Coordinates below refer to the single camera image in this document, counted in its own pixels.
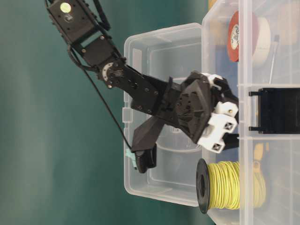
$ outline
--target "yellow wire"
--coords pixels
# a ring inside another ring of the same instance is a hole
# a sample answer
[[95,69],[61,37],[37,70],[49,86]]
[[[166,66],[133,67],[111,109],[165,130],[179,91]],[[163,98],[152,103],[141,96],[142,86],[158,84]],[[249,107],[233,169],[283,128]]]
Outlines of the yellow wire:
[[[219,162],[208,165],[210,178],[209,209],[240,208],[240,163]],[[266,185],[261,172],[253,175],[254,206],[261,207],[266,198]]]

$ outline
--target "black latch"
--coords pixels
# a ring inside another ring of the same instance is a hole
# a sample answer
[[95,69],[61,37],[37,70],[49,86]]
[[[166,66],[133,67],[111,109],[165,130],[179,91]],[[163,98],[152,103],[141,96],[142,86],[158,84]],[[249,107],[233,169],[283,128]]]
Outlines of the black latch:
[[258,96],[258,126],[250,131],[300,134],[300,88],[262,88],[249,96]]

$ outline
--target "red tape roll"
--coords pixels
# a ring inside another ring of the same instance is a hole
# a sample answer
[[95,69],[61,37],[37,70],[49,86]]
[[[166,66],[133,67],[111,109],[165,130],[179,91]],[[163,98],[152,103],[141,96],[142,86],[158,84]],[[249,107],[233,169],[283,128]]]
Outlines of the red tape roll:
[[[258,20],[257,17],[252,14],[252,54],[255,52],[257,40],[258,40]],[[239,12],[235,12],[229,23],[228,40],[227,40],[227,52],[229,59],[233,62],[239,61],[239,49],[240,49],[240,25],[239,25]]]

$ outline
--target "teal connector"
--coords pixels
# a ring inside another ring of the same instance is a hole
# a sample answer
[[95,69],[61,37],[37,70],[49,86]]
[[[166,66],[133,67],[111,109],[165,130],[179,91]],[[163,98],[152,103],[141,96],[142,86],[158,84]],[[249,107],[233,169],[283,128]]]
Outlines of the teal connector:
[[126,156],[131,159],[133,167],[136,168],[135,154],[130,149],[126,149]]

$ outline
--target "green light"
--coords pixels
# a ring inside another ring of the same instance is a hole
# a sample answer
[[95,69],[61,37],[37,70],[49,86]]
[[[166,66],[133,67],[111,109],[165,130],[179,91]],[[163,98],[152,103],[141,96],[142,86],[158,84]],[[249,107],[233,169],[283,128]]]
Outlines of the green light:
[[63,2],[61,5],[60,5],[60,9],[62,12],[64,13],[69,13],[71,12],[72,10],[72,7],[69,3],[66,3],[66,2]]

